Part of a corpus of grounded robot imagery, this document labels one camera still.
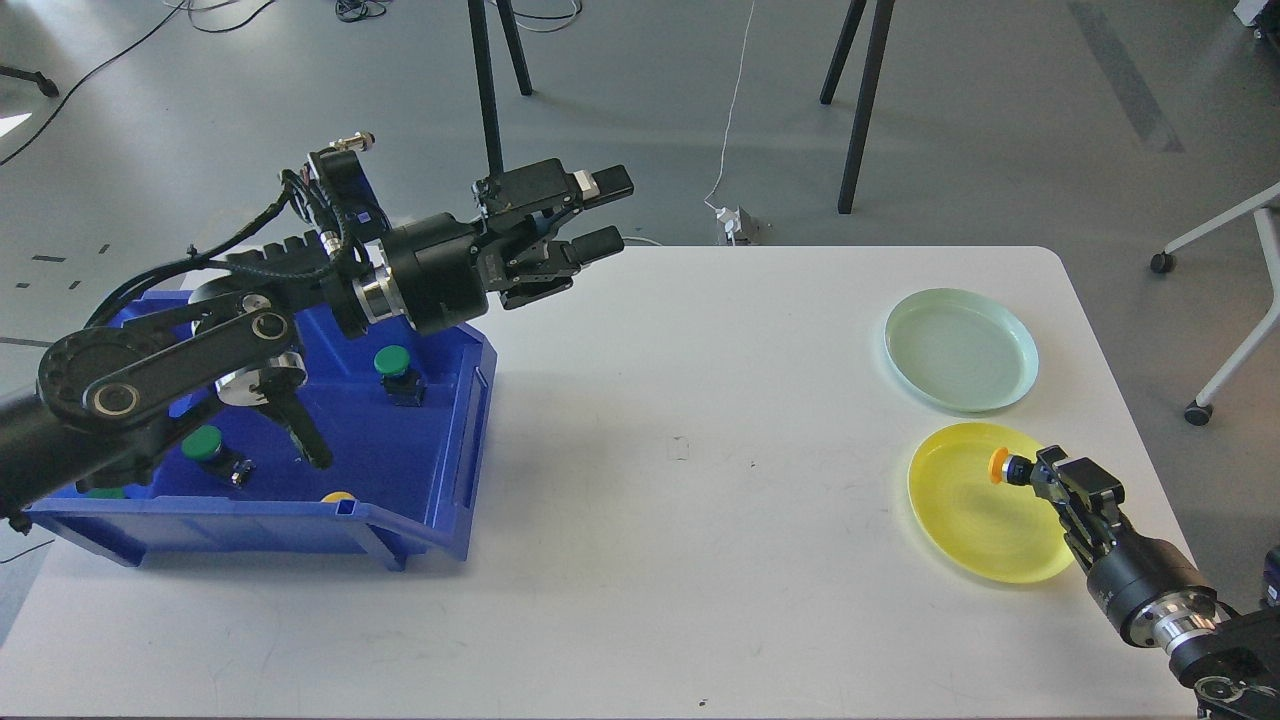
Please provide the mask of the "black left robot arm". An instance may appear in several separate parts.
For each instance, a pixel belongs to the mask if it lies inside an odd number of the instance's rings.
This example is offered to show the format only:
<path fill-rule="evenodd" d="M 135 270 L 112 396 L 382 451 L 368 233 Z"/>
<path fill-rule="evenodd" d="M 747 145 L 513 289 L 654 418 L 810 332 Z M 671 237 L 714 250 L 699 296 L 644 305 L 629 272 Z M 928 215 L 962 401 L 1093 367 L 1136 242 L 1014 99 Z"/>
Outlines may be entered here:
<path fill-rule="evenodd" d="M 146 484 L 163 455 L 228 406 L 283 427 L 302 459 L 333 455 L 298 400 L 305 347 L 296 315 L 329 310 L 356 340 L 403 318 L 420 334 L 568 290 L 621 252 L 613 225 L 575 240 L 580 213 L 625 199 L 622 165 L 568 172 L 552 158 L 474 184 L 477 218 L 448 213 L 393 227 L 358 155 L 360 132 L 282 172 L 282 191 L 232 238 L 148 269 L 113 291 L 84 327 L 40 359 L 32 388 L 3 400 L 3 520 L 68 487 Z"/>

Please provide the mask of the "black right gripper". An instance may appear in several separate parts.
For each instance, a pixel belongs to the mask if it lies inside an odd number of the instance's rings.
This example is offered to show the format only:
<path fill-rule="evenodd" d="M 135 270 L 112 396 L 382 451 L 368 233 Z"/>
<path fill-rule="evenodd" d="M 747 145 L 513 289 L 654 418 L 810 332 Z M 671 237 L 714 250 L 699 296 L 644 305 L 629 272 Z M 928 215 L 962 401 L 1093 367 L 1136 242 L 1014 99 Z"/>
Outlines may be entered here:
<path fill-rule="evenodd" d="M 1061 446 L 1038 450 L 1030 486 L 1053 506 L 1091 598 L 1121 641 L 1174 651 L 1215 634 L 1217 591 L 1203 574 L 1172 543 L 1133 529 L 1116 477 L 1088 457 L 1066 460 Z"/>

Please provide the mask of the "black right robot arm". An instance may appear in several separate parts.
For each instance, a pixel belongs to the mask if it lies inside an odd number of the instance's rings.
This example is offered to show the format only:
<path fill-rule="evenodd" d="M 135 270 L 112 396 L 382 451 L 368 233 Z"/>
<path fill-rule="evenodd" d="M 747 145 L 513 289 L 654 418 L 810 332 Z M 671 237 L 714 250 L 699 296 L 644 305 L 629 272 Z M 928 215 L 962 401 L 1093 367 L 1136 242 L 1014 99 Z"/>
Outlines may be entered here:
<path fill-rule="evenodd" d="M 1199 719 L 1279 716 L 1277 605 L 1243 614 L 1222 602 L 1176 546 L 1133 527 L 1123 483 L 1088 457 L 1059 446 L 1033 457 L 1002 450 L 988 473 L 1053 507 L 1100 611 L 1126 644 L 1167 655 Z"/>

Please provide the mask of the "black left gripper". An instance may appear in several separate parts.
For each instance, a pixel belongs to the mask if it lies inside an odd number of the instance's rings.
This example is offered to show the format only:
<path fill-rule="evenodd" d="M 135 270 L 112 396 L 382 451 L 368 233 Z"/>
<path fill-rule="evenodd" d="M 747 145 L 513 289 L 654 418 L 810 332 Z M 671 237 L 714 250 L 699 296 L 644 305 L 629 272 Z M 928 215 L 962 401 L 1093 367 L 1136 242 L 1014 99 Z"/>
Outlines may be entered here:
<path fill-rule="evenodd" d="M 355 333 L 402 316 L 428 336 L 488 313 L 490 295 L 515 310 L 572 287 L 590 264 L 625 250 L 616 227 L 557 240 L 577 214 L 631 196 L 622 165 L 567 172 L 558 158 L 481 178 L 483 222 L 448 213 L 396 227 L 374 246 L 381 263 L 349 283 Z"/>

